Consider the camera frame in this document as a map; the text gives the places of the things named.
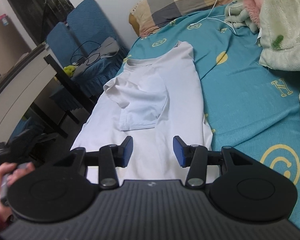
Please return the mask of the person left hand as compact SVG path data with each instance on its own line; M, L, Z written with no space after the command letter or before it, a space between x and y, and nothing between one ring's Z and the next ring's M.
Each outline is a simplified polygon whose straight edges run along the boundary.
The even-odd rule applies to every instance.
M12 173L7 177L7 186L11 186L18 179L31 173L34 170L35 170L35 166L32 162L27 163L24 168L17 168L16 163L3 163L2 165L0 165L0 191L1 191L2 181L5 175ZM4 206L0 200L0 218L3 221L6 221L11 214L12 214L11 209L7 206Z

